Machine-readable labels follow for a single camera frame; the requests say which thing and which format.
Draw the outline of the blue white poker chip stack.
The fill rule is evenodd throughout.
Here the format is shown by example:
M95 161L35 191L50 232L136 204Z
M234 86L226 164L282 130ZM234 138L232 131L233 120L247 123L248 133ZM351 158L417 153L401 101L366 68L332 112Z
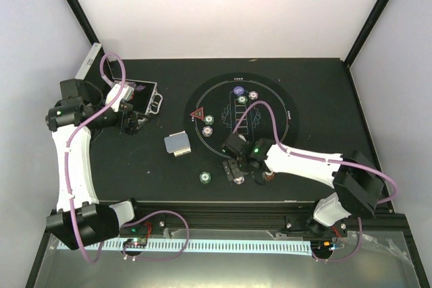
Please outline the blue white poker chip stack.
M244 183L244 177L237 177L237 178L235 178L234 179L234 183L238 184L238 185Z

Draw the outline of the orange black poker chip stack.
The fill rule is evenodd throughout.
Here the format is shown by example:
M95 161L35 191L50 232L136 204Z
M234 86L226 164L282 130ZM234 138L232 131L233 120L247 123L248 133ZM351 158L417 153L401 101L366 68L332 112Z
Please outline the orange black poker chip stack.
M273 172L264 172L265 181L271 181L274 178Z

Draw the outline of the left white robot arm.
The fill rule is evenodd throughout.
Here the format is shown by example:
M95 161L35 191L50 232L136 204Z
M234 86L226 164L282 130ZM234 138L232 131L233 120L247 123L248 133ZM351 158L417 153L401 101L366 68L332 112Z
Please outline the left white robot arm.
M148 121L157 83L116 80L100 89L87 80L60 83L61 99L45 117L57 150L59 195L47 229L71 250L101 243L144 228L145 217L130 198L101 204L90 166L90 142L95 131L118 127L134 135Z

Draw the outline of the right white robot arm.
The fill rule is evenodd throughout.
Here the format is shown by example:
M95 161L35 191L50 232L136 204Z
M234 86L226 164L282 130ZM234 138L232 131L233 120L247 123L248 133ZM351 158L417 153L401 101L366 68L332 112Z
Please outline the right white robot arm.
M292 221L297 233L323 237L336 223L348 218L368 219L381 203L384 177L356 152L353 159L342 154L323 154L300 150L275 140L246 140L230 134L221 147L229 158L223 162L227 178L241 184L251 176L265 184L277 174L290 174L313 180L333 190L314 203L314 209L300 221Z

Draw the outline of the green poker chip stack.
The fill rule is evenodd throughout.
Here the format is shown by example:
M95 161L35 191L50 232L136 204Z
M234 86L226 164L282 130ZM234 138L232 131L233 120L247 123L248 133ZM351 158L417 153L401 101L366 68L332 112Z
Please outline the green poker chip stack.
M203 171L200 175L199 175L199 179L200 182L202 184L208 184L211 182L211 174L207 171Z

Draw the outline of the blue chips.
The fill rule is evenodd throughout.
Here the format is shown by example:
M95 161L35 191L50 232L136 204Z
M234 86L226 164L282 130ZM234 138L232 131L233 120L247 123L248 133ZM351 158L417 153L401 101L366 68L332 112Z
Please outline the blue chips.
M213 128L210 125L206 125L202 129L202 135L204 137L210 137L213 135Z
M256 91L251 91L248 93L248 97L250 100L256 100L259 97L259 94Z

